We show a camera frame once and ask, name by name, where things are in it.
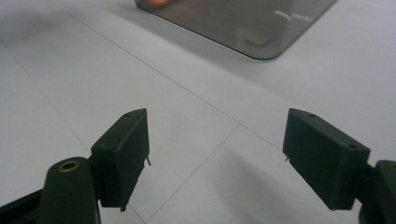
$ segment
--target white table surface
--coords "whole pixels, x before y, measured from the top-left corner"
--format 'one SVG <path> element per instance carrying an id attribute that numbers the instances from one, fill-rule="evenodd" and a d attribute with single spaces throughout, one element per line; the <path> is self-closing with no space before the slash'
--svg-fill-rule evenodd
<path id="1" fill-rule="evenodd" d="M 150 159 L 103 223 L 358 223 L 332 212 L 281 152 L 288 109 L 396 160 L 396 2 L 339 0 L 278 59 L 253 61 L 133 0 L 0 2 L 0 205 L 90 156 L 148 109 Z"/>

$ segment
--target orange object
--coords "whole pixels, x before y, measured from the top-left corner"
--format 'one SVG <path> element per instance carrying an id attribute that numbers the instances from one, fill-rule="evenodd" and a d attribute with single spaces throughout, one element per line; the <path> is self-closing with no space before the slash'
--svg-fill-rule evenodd
<path id="1" fill-rule="evenodd" d="M 146 0 L 152 7 L 162 7 L 168 4 L 171 0 Z"/>

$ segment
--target translucent plastic box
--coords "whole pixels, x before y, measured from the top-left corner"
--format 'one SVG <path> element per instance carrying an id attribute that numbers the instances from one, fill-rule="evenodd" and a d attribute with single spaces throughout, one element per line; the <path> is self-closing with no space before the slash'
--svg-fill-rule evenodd
<path id="1" fill-rule="evenodd" d="M 161 18 L 248 57 L 279 56 L 336 0 L 135 0 Z"/>

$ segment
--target screw hole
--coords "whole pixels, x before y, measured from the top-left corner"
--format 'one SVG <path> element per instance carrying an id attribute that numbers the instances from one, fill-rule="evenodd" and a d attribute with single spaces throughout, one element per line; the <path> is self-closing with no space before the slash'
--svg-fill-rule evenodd
<path id="1" fill-rule="evenodd" d="M 79 167 L 78 161 L 66 161 L 59 166 L 58 171 L 62 173 L 66 173 L 72 170 L 76 170 L 78 167 Z"/>

